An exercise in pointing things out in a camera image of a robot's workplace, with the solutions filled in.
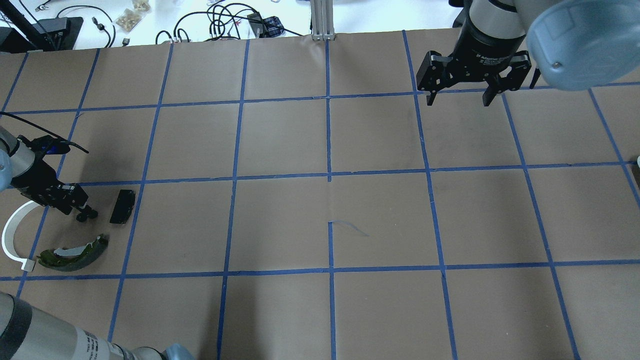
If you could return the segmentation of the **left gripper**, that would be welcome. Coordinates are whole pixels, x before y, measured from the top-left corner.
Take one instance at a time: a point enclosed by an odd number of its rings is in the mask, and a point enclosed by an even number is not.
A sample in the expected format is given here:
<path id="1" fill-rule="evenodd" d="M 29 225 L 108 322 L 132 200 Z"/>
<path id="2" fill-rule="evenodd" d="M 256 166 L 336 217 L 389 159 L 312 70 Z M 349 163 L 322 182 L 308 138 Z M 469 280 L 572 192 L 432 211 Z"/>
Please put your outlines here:
<path id="1" fill-rule="evenodd" d="M 56 171 L 45 161 L 36 161 L 25 173 L 12 178 L 10 185 L 28 198 L 44 207 L 51 207 L 70 215 L 74 208 L 87 214 L 89 196 L 79 184 L 64 184 Z"/>

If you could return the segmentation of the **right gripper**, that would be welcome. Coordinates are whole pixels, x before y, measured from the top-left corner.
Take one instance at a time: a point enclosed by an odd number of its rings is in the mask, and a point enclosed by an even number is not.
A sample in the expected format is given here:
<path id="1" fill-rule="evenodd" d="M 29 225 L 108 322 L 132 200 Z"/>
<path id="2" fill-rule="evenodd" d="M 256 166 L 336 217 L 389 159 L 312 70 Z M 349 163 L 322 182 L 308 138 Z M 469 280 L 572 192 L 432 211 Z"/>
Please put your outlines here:
<path id="1" fill-rule="evenodd" d="M 490 36 L 468 17 L 450 56 L 434 50 L 426 52 L 416 75 L 417 89 L 426 93 L 427 106 L 432 106 L 439 91 L 452 87 L 453 82 L 485 81 L 482 104 L 489 107 L 498 94 L 518 91 L 530 73 L 530 53 L 518 51 L 524 39 L 524 35 Z M 507 68 L 509 73 L 505 77 L 500 75 Z"/>

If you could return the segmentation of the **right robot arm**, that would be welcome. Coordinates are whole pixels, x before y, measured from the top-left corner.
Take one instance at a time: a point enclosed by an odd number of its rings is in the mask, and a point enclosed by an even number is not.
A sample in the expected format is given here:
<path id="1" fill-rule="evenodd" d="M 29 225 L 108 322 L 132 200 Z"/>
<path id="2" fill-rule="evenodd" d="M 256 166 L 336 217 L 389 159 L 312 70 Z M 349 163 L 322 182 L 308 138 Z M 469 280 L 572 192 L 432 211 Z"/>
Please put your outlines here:
<path id="1" fill-rule="evenodd" d="M 428 51 L 416 87 L 432 105 L 443 89 L 484 82 L 485 107 L 518 91 L 530 71 L 560 91 L 610 84 L 639 66 L 637 0 L 451 0 L 462 25 L 450 55 Z"/>

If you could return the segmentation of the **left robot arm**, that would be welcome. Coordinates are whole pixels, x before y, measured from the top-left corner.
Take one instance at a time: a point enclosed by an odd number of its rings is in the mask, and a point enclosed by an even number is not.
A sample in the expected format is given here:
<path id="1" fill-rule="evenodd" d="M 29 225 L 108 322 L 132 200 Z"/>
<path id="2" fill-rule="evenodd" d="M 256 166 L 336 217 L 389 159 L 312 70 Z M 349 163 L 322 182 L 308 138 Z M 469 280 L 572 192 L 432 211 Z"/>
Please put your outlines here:
<path id="1" fill-rule="evenodd" d="M 25 198 L 42 207 L 56 208 L 66 215 L 78 210 L 77 221 L 95 219 L 98 211 L 89 206 L 89 196 L 78 183 L 64 183 L 45 161 L 46 155 L 64 155 L 77 144 L 48 134 L 28 140 L 1 128 L 1 154 L 8 161 L 9 184 Z"/>

